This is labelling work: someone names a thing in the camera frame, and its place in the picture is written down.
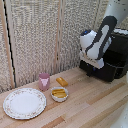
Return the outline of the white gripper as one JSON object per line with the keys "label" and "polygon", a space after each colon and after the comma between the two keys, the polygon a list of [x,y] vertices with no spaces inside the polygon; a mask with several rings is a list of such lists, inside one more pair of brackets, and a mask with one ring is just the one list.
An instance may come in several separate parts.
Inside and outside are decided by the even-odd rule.
{"label": "white gripper", "polygon": [[80,59],[81,59],[81,60],[85,61],[86,63],[88,63],[88,64],[90,64],[90,65],[92,65],[92,66],[94,67],[94,68],[93,68],[93,71],[96,71],[97,68],[100,69],[100,68],[102,68],[102,67],[104,66],[104,61],[103,61],[103,59],[100,59],[100,60],[90,59],[90,58],[88,58],[88,57],[86,56],[86,54],[85,54],[83,51],[81,51],[81,52],[79,53],[79,55],[80,55]]}

